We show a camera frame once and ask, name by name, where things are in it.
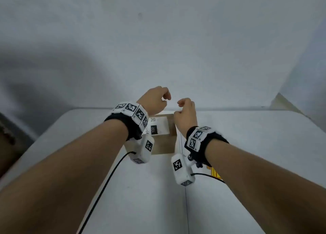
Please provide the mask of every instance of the qr code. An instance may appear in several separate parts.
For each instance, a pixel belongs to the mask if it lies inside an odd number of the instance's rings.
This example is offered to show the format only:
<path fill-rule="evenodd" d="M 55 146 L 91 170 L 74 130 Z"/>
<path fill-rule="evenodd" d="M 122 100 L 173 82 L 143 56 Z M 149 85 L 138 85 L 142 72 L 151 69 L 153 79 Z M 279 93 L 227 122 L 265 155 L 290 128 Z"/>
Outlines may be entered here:
<path fill-rule="evenodd" d="M 118 104 L 118 106 L 115 107 L 115 109 L 121 109 L 126 105 L 126 103 Z"/>
<path fill-rule="evenodd" d="M 189 144 L 190 148 L 195 149 L 195 145 L 196 145 L 196 140 L 190 139 L 190 144 Z"/>
<path fill-rule="evenodd" d="M 141 159 L 139 159 L 139 158 L 135 158 L 134 161 L 135 161 L 135 163 L 137 163 L 137 164 L 144 163 L 144 162 L 143 162 Z"/>
<path fill-rule="evenodd" d="M 211 129 L 211 128 L 210 128 L 210 127 L 207 127 L 207 126 L 205 126 L 205 127 L 201 127 L 201 128 L 199 128 L 199 129 L 206 131 L 206 130 L 208 130 L 208 129 Z"/>
<path fill-rule="evenodd" d="M 128 104 L 127 105 L 127 107 L 126 107 L 126 109 L 128 109 L 128 110 L 130 110 L 130 111 L 132 111 L 132 112 L 134 112 L 135 110 L 136 110 L 136 108 L 137 108 L 137 106 L 135 106 L 135 105 L 132 105 L 132 104 Z"/>
<path fill-rule="evenodd" d="M 177 161 L 173 162 L 174 171 L 177 171 L 178 169 L 182 168 L 181 160 L 178 159 Z"/>
<path fill-rule="evenodd" d="M 149 140 L 146 142 L 145 148 L 149 151 L 152 151 L 153 144 L 149 142 Z"/>
<path fill-rule="evenodd" d="M 138 109 L 137 112 L 136 112 L 136 116 L 142 120 L 142 118 L 144 117 L 144 113 L 141 111 L 141 109 Z"/>
<path fill-rule="evenodd" d="M 144 120 L 143 120 L 143 125 L 144 125 L 144 127 L 147 126 L 147 123 L 148 123 L 148 121 L 147 121 L 147 117 L 144 117 Z"/>
<path fill-rule="evenodd" d="M 202 131 L 197 130 L 197 132 L 195 132 L 193 137 L 196 138 L 196 139 L 199 139 L 199 137 L 202 135 L 202 133 L 203 133 Z"/>
<path fill-rule="evenodd" d="M 188 186 L 188 185 L 191 184 L 191 183 L 192 183 L 192 181 L 187 180 L 187 181 L 185 181 L 184 183 L 182 183 L 181 185 L 183 185 L 183 186 Z"/>

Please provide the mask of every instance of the person's left arm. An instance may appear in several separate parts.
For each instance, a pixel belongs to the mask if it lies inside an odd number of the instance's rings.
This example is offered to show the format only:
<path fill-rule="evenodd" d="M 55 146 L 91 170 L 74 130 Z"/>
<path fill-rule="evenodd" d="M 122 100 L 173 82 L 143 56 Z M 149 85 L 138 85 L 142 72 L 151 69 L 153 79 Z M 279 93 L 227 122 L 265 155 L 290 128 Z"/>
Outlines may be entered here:
<path fill-rule="evenodd" d="M 162 97 L 158 86 L 137 103 L 154 115 Z M 0 233 L 76 233 L 127 137 L 123 122 L 105 121 L 20 175 L 0 192 Z"/>

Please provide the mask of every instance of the person's right hand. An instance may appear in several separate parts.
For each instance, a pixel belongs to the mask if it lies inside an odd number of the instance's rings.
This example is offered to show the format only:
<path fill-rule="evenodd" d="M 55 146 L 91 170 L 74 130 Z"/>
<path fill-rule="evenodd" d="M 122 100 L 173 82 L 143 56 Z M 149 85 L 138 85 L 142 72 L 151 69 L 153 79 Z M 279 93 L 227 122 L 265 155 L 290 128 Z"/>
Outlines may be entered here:
<path fill-rule="evenodd" d="M 179 107 L 183 107 L 182 111 L 174 112 L 174 123 L 186 138 L 188 130 L 197 126 L 197 116 L 195 103 L 190 98 L 183 98 L 178 101 Z"/>

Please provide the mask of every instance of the wristband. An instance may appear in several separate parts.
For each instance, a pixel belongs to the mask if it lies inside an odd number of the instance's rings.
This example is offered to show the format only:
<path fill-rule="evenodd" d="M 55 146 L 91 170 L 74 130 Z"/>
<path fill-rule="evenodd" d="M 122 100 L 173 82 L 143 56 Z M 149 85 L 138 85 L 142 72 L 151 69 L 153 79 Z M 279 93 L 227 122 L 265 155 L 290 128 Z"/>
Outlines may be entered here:
<path fill-rule="evenodd" d="M 118 119 L 126 125 L 129 133 L 127 140 L 131 138 L 139 140 L 148 124 L 148 113 L 138 103 L 121 102 L 104 121 L 111 119 Z"/>
<path fill-rule="evenodd" d="M 185 148 L 190 151 L 191 157 L 196 162 L 203 163 L 209 167 L 211 167 L 211 165 L 205 157 L 205 150 L 208 143 L 212 139 L 228 143 L 222 135 L 216 133 L 214 129 L 208 126 L 193 126 L 188 130 L 186 138 L 187 141 L 185 142 Z"/>

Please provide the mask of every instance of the white wall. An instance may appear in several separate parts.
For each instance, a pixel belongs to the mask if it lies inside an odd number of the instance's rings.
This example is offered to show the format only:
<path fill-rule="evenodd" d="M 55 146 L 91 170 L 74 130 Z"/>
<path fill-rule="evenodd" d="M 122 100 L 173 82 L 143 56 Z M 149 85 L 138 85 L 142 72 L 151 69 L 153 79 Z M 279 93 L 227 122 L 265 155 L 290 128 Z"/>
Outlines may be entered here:
<path fill-rule="evenodd" d="M 163 85 L 169 109 L 268 106 L 324 0 L 1 0 L 0 111 L 33 137 Z"/>
<path fill-rule="evenodd" d="M 326 132 L 326 19 L 280 93 Z"/>

